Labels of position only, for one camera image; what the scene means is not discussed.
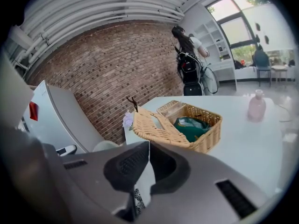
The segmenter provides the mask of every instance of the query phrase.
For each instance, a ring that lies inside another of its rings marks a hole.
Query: chair
[[[257,50],[254,53],[253,56],[254,63],[256,64],[256,70],[257,70],[257,79],[259,81],[259,86],[261,86],[261,71],[267,71],[268,72],[268,78],[270,79],[270,87],[271,87],[271,67],[269,62],[268,55],[262,51]]]

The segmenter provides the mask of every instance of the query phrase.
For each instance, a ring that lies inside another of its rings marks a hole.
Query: white floor
[[[262,82],[259,87],[258,82],[238,82],[238,90],[235,84],[220,84],[215,95],[232,96],[254,96],[256,89],[264,91],[265,97],[271,98],[277,105],[280,127],[283,136],[283,161],[281,168],[281,178],[278,186],[283,189],[290,180],[293,169],[299,159],[299,93],[296,87],[289,83],[286,87],[284,83],[275,84]]]

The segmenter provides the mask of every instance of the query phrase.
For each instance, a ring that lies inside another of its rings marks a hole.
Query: gray device
[[[14,186],[53,223],[231,224],[267,198],[218,159],[172,145],[139,142],[60,157],[27,133],[1,129],[0,136]],[[137,217],[134,185],[149,161],[156,184]]]

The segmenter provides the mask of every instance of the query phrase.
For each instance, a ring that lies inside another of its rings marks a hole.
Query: backpack
[[[185,53],[175,47],[177,51],[178,76],[184,84],[199,82],[202,72],[202,63],[194,54]]]

